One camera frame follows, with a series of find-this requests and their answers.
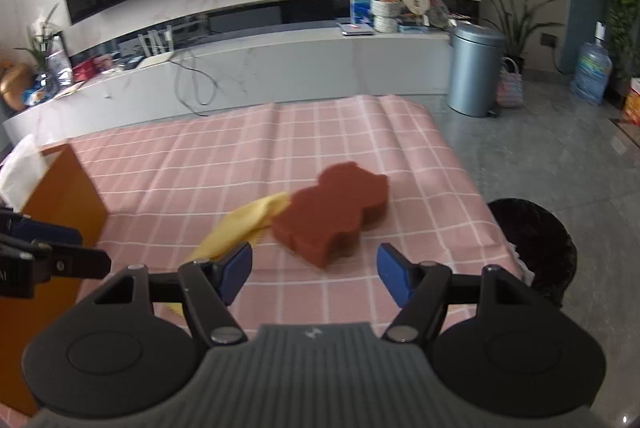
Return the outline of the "yellow cloth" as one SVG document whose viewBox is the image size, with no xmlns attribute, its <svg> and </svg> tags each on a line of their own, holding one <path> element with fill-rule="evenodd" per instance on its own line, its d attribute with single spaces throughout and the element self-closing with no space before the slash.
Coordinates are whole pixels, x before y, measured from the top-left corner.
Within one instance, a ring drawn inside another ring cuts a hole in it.
<svg viewBox="0 0 640 428">
<path fill-rule="evenodd" d="M 183 263 L 218 261 L 236 246 L 244 243 L 257 245 L 272 220 L 290 203 L 291 195 L 280 192 L 253 200 L 227 213 Z"/>
</svg>

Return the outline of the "white mesh bag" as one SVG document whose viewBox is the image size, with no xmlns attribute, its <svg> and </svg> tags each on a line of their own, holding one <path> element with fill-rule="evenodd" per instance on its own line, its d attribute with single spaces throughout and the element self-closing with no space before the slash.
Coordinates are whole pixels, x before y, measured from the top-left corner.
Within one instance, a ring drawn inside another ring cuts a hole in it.
<svg viewBox="0 0 640 428">
<path fill-rule="evenodd" d="M 48 169 L 35 136 L 21 139 L 4 160 L 0 171 L 0 194 L 4 203 L 21 211 Z"/>
</svg>

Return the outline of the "red brown sponge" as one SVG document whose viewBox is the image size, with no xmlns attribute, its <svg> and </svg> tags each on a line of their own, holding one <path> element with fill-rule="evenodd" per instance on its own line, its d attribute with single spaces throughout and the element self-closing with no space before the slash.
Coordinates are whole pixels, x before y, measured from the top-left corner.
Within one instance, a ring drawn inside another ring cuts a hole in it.
<svg viewBox="0 0 640 428">
<path fill-rule="evenodd" d="M 314 186 L 295 192 L 271 222 L 273 237 L 311 265 L 324 269 L 346 255 L 361 232 L 382 221 L 390 180 L 349 161 L 323 170 Z"/>
</svg>

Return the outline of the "pink checkered tablecloth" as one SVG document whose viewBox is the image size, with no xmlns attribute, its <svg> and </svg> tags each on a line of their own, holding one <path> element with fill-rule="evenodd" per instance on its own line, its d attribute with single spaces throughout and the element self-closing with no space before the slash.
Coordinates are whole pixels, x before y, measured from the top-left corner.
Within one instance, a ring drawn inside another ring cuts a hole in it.
<svg viewBox="0 0 640 428">
<path fill-rule="evenodd" d="M 264 324 L 358 322 L 382 332 L 397 313 L 376 273 L 383 243 L 462 274 L 518 267 L 450 140 L 426 108 L 402 97 L 267 104 L 88 134 L 73 146 L 110 213 L 100 247 L 115 269 L 175 270 L 228 213 L 314 185 L 337 163 L 386 175 L 384 219 L 325 269 L 262 237 L 231 308 L 249 334 Z"/>
</svg>

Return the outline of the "golden vase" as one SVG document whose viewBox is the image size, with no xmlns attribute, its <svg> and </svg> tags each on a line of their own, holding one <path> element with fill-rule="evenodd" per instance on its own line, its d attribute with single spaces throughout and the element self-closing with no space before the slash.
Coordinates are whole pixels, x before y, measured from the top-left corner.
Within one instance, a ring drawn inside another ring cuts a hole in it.
<svg viewBox="0 0 640 428">
<path fill-rule="evenodd" d="M 23 94 L 34 85 L 34 70 L 24 62 L 6 67 L 1 75 L 1 96 L 12 110 L 19 113 L 26 108 Z"/>
</svg>

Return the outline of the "plant in glass vase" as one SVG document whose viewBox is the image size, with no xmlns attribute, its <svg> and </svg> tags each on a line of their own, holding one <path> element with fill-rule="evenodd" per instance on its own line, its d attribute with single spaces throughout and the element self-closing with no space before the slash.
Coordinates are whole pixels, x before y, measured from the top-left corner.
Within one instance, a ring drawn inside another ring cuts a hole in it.
<svg viewBox="0 0 640 428">
<path fill-rule="evenodd" d="M 54 97 L 64 83 L 68 83 L 67 60 L 63 58 L 61 35 L 52 17 L 58 8 L 55 4 L 43 19 L 27 27 L 27 46 L 19 47 L 35 62 L 36 84 L 43 91 L 43 99 Z"/>
</svg>

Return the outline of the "white marble tv console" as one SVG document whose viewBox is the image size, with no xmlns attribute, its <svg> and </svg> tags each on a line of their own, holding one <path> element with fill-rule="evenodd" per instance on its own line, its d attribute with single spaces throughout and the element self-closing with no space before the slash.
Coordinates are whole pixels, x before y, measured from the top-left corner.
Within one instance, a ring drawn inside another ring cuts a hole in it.
<svg viewBox="0 0 640 428">
<path fill-rule="evenodd" d="M 343 36 L 337 28 L 258 34 L 179 50 L 167 62 L 97 76 L 3 123 L 41 145 L 182 116 L 353 95 L 444 95 L 447 33 Z"/>
</svg>

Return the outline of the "white wifi router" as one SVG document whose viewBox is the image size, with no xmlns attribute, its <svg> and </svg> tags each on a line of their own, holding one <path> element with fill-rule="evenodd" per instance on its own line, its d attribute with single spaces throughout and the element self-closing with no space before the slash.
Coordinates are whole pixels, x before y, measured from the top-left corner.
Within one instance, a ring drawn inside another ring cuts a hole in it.
<svg viewBox="0 0 640 428">
<path fill-rule="evenodd" d="M 148 68 L 169 62 L 175 55 L 175 40 L 170 24 L 164 29 L 152 29 L 145 34 L 139 34 L 144 58 L 137 65 L 138 69 Z"/>
</svg>

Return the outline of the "grey metal trash bin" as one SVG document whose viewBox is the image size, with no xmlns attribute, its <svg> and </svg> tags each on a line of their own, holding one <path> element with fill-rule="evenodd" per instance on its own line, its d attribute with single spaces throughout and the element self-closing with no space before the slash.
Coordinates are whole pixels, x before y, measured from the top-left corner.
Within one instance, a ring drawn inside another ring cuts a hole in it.
<svg viewBox="0 0 640 428">
<path fill-rule="evenodd" d="M 496 106 L 506 38 L 495 29 L 464 21 L 453 26 L 449 36 L 448 105 L 468 117 L 488 117 Z"/>
</svg>

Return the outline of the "woven checkered handbag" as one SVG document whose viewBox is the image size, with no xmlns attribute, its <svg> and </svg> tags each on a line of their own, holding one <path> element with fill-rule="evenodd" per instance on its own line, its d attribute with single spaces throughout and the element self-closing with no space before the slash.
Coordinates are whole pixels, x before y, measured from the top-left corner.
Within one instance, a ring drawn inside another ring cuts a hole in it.
<svg viewBox="0 0 640 428">
<path fill-rule="evenodd" d="M 521 71 L 510 57 L 502 58 L 500 79 L 497 86 L 497 104 L 502 108 L 518 108 L 524 102 Z"/>
</svg>

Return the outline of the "orange gift box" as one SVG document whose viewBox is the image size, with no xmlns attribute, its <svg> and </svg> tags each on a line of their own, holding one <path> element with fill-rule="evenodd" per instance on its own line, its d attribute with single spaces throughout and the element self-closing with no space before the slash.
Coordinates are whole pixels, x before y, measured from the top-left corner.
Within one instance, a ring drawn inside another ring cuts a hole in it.
<svg viewBox="0 0 640 428">
<path fill-rule="evenodd" d="M 630 80 L 629 93 L 623 109 L 623 122 L 640 125 L 640 78 Z"/>
</svg>

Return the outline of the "teddy bear in white pot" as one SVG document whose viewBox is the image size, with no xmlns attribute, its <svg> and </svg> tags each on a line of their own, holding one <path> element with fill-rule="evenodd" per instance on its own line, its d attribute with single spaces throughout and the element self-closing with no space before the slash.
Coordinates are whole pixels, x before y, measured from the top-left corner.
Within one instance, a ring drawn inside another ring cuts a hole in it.
<svg viewBox="0 0 640 428">
<path fill-rule="evenodd" d="M 373 28 L 380 33 L 397 33 L 402 9 L 400 0 L 370 0 Z"/>
</svg>

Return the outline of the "blue water bottle jug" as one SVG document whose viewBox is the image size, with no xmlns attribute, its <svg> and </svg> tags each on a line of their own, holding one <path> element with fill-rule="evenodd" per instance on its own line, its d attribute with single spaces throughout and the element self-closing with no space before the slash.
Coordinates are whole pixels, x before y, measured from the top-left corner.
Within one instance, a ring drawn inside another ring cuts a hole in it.
<svg viewBox="0 0 640 428">
<path fill-rule="evenodd" d="M 596 22 L 593 40 L 585 43 L 578 54 L 578 61 L 570 89 L 579 98 L 599 106 L 613 68 L 612 59 L 604 46 L 605 24 Z"/>
</svg>

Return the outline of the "green potted plant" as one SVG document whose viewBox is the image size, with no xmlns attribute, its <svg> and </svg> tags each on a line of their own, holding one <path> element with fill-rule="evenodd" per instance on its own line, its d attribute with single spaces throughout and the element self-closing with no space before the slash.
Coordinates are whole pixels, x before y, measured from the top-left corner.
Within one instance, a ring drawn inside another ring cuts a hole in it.
<svg viewBox="0 0 640 428">
<path fill-rule="evenodd" d="M 504 56 L 515 62 L 522 71 L 525 66 L 525 49 L 528 40 L 538 30 L 563 27 L 559 21 L 538 21 L 538 13 L 546 6 L 561 0 L 487 0 L 495 11 L 495 18 L 485 21 L 506 38 Z"/>
</svg>

